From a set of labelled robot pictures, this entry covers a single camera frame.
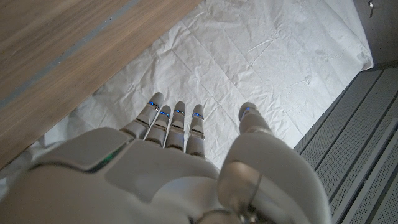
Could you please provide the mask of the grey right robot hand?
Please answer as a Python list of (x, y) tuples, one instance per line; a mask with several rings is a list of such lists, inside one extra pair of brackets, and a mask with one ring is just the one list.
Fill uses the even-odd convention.
[(203, 107), (156, 93), (122, 129), (98, 128), (44, 154), (1, 199), (2, 223), (330, 223), (310, 164), (255, 104), (221, 168), (205, 157)]

